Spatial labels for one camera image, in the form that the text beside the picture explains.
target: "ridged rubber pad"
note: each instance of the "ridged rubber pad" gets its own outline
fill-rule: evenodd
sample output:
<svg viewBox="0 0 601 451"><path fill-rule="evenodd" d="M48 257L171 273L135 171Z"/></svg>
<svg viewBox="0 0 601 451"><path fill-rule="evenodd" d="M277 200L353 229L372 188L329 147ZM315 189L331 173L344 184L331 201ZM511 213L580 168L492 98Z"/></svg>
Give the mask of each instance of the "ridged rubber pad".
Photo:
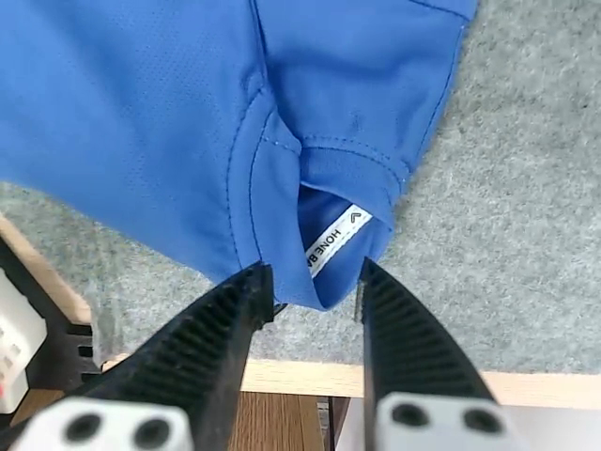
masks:
<svg viewBox="0 0 601 451"><path fill-rule="evenodd" d="M394 392L494 399L468 357L403 285L366 259L358 303L364 324L365 397Z"/></svg>

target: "white label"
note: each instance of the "white label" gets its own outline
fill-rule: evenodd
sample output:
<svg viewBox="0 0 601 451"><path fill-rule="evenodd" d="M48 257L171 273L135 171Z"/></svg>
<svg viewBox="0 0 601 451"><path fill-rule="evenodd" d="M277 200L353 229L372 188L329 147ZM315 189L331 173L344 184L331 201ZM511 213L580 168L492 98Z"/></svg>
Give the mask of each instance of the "white label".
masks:
<svg viewBox="0 0 601 451"><path fill-rule="evenodd" d="M347 211L330 225L325 232L319 235L305 255L307 256L307 265L311 277L315 278L323 267L328 263L336 253L347 244L348 240L361 230L367 222L372 219L372 215L367 211L351 205Z"/></svg>

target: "gray carpet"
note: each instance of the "gray carpet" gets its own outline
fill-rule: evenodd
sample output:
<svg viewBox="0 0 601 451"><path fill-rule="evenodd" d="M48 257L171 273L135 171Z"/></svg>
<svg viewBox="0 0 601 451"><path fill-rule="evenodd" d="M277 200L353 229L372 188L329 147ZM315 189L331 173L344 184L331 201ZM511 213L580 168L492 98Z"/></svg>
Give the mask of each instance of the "gray carpet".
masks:
<svg viewBox="0 0 601 451"><path fill-rule="evenodd" d="M601 1L486 0L383 266L480 368L601 371ZM0 211L91 303L100 358L209 286L40 194ZM252 355L360 363L353 304L288 308Z"/></svg>

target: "screw hole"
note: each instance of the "screw hole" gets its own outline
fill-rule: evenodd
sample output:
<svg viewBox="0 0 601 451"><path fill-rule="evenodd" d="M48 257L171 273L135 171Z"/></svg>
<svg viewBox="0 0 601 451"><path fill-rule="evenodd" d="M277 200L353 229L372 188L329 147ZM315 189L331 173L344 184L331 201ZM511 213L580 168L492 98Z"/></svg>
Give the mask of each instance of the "screw hole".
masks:
<svg viewBox="0 0 601 451"><path fill-rule="evenodd" d="M100 417L95 413L81 415L69 423L65 437L68 442L85 442L96 434L100 427Z"/></svg>
<svg viewBox="0 0 601 451"><path fill-rule="evenodd" d="M486 434L499 434L502 432L501 422L495 415L482 409L472 409L463 416L466 426Z"/></svg>
<svg viewBox="0 0 601 451"><path fill-rule="evenodd" d="M159 449L169 439L169 424L158 418L145 421L133 438L135 444L142 449Z"/></svg>
<svg viewBox="0 0 601 451"><path fill-rule="evenodd" d="M412 428L426 426L430 420L424 410L415 404L399 404L393 409L393 420Z"/></svg>

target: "white plastic part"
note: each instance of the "white plastic part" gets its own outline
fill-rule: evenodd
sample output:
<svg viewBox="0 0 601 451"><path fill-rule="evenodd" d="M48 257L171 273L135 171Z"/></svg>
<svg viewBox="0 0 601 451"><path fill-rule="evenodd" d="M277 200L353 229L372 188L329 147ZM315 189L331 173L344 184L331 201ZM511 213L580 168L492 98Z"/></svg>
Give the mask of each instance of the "white plastic part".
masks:
<svg viewBox="0 0 601 451"><path fill-rule="evenodd" d="M10 397L6 406L23 391L25 367L44 338L46 321L0 268L0 389Z"/></svg>
<svg viewBox="0 0 601 451"><path fill-rule="evenodd" d="M89 422L82 425L82 418L86 415L97 417L92 422L96 424L94 428ZM141 443L140 430L152 420L163 422L163 434L155 430L154 433L146 434L146 443ZM77 434L72 433L74 429L77 429ZM153 436L162 440L150 443ZM193 440L188 416L178 407L70 397L34 416L13 449L193 451Z"/></svg>
<svg viewBox="0 0 601 451"><path fill-rule="evenodd" d="M22 371L17 375L17 379L11 385L2 387L2 396L0 397L0 413L13 413L21 404L25 394L29 390L27 376Z"/></svg>
<svg viewBox="0 0 601 451"><path fill-rule="evenodd" d="M423 421L400 418L398 409L409 406ZM470 421L473 413L485 420ZM413 418L421 418L415 413ZM478 428L484 424L496 428ZM466 397L439 397L391 393L380 400L376 409L375 442L377 451L398 449L453 450L453 451L526 451L508 415L498 404L486 399Z"/></svg>

